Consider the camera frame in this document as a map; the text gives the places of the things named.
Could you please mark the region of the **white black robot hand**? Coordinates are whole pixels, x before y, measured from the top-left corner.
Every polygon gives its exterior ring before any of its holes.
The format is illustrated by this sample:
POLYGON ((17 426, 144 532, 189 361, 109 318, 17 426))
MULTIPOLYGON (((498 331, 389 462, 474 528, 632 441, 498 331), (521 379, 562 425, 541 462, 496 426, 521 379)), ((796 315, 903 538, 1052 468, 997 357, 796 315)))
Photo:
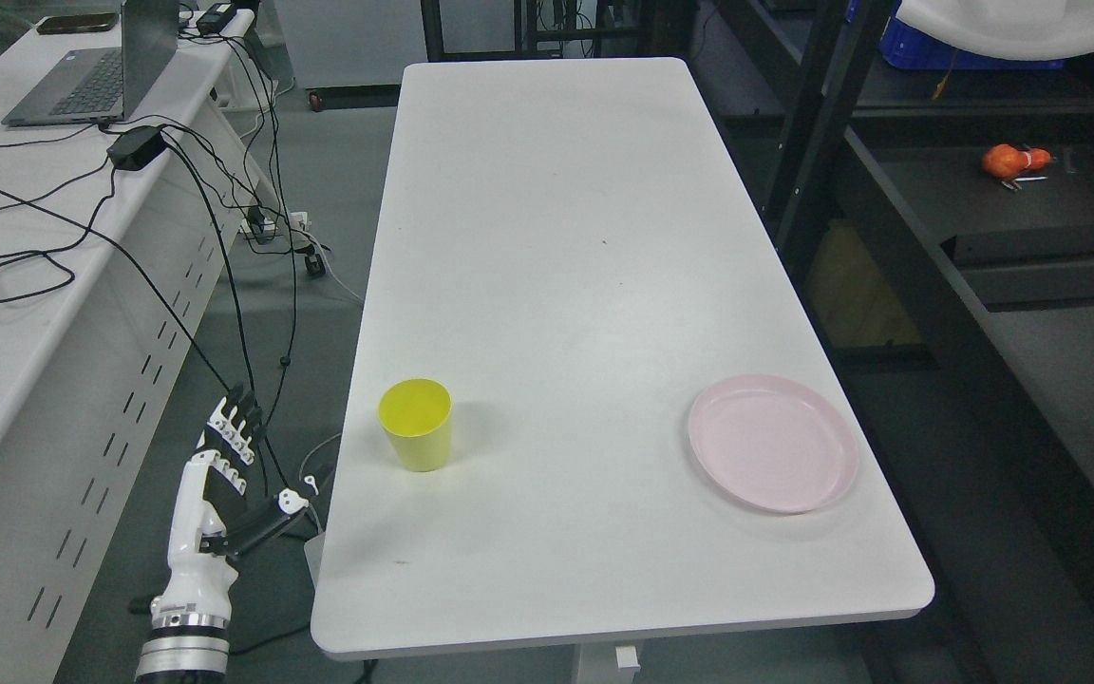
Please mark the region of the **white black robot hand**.
POLYGON ((295 523, 321 494, 321 473, 309 473, 252 509, 246 492, 249 467, 259 459, 253 439, 260 434, 261 408, 243 384, 205 420, 181 473, 166 546, 170 579, 149 606, 152 627, 225 629, 234 563, 295 523))

